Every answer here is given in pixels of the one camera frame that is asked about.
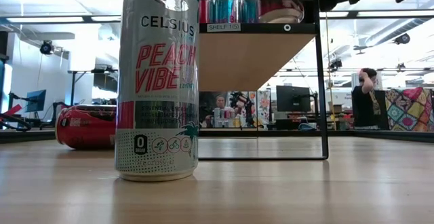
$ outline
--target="colorful quilt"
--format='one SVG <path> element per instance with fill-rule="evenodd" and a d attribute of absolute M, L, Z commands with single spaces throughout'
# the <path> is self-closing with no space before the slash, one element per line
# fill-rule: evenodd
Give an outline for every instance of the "colorful quilt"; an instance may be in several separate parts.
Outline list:
<path fill-rule="evenodd" d="M 386 108 L 390 130 L 434 131 L 431 90 L 389 90 L 386 92 Z"/>

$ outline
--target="can label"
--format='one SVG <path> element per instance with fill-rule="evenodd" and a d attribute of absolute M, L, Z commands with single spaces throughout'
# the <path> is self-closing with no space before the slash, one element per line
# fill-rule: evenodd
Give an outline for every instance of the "can label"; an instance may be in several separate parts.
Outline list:
<path fill-rule="evenodd" d="M 197 166 L 199 0 L 124 0 L 115 167 Z"/>

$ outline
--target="red can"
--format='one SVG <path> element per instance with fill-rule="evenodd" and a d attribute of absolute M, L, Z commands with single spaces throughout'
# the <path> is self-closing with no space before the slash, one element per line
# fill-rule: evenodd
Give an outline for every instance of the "red can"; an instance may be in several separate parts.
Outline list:
<path fill-rule="evenodd" d="M 115 146 L 116 106 L 76 105 L 63 109 L 56 121 L 56 139 L 73 149 Z"/>
<path fill-rule="evenodd" d="M 304 7 L 299 1 L 261 1 L 261 23 L 298 24 L 304 18 Z"/>
<path fill-rule="evenodd" d="M 200 1 L 199 3 L 200 23 L 208 23 L 208 1 Z"/>

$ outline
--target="table surface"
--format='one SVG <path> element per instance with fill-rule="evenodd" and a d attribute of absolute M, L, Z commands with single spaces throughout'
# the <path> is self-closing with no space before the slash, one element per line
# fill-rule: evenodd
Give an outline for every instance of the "table surface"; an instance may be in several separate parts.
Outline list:
<path fill-rule="evenodd" d="M 248 140 L 291 151 L 287 138 Z M 187 179 L 133 183 L 112 151 L 15 143 L 0 145 L 0 223 L 432 223 L 433 170 L 434 145 L 340 137 L 324 162 L 200 162 Z"/>

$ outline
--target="white wall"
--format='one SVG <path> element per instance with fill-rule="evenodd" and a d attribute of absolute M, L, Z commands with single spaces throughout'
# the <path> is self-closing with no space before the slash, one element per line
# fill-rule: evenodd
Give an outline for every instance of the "white wall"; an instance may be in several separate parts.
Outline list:
<path fill-rule="evenodd" d="M 11 58 L 8 63 L 12 66 L 11 92 L 26 97 L 27 92 L 47 90 L 44 111 L 38 114 L 42 119 L 47 113 L 44 120 L 51 119 L 52 103 L 64 102 L 66 91 L 71 89 L 67 87 L 67 81 L 71 79 L 67 73 L 69 61 L 64 58 L 61 60 L 57 55 L 41 54 L 39 48 L 21 41 L 17 34 L 9 35 L 9 38 L 9 44 L 13 44 L 13 48 L 9 49 L 11 53 L 8 54 Z M 14 100 L 14 106 L 17 104 L 23 108 L 26 106 L 25 101 Z"/>

